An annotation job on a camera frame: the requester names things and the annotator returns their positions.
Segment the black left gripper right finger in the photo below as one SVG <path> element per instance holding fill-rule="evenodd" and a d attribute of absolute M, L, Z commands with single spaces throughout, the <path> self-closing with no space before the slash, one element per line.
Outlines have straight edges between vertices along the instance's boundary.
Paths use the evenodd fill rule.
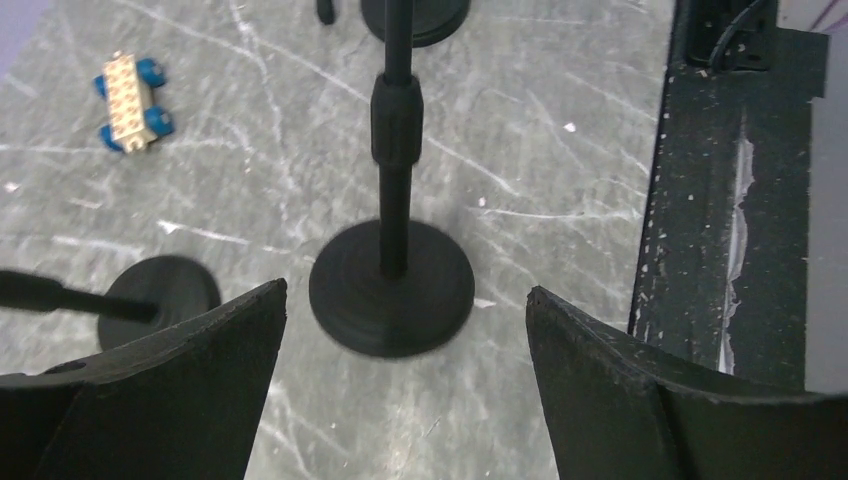
<path fill-rule="evenodd" d="M 526 328 L 562 479 L 843 479 L 847 398 L 711 370 L 549 290 Z"/>

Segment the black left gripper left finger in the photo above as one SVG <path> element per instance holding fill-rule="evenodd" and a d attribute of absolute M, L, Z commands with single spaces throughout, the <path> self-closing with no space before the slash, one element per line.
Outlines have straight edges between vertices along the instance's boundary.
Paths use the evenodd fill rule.
<path fill-rule="evenodd" d="M 203 315 L 1 379 L 5 479 L 241 479 L 286 325 L 275 279 Z"/>

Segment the black round-base tall stand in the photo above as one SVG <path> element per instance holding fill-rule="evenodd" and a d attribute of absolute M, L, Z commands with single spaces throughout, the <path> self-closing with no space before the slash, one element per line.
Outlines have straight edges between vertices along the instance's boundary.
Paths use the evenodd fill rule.
<path fill-rule="evenodd" d="M 309 277 L 310 305 L 322 329 L 352 351 L 388 359 L 449 342 L 468 319 L 475 294 L 463 249 L 438 228 L 410 218 L 424 116 L 412 72 L 413 18 L 413 2 L 385 2 L 385 66 L 370 100 L 379 217 L 330 240 Z"/>

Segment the black shock-mount round stand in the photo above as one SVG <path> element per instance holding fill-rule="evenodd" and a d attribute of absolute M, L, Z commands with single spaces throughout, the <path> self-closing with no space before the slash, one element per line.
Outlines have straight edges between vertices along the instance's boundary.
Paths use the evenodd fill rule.
<path fill-rule="evenodd" d="M 103 351 L 195 318 L 221 304 L 212 273 L 184 256 L 144 259 L 123 271 L 104 294 L 67 287 L 56 279 L 35 273 L 1 272 L 3 308 L 95 314 Z"/>

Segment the black round-base clip stand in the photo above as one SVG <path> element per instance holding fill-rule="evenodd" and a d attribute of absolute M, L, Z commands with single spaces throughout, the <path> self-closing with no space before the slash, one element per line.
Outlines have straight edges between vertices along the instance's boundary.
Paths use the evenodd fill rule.
<path fill-rule="evenodd" d="M 414 48 L 441 42 L 455 33 L 465 21 L 470 0 L 415 0 L 413 14 Z M 385 2 L 361 0 L 360 10 L 366 26 L 380 41 L 385 39 Z"/>

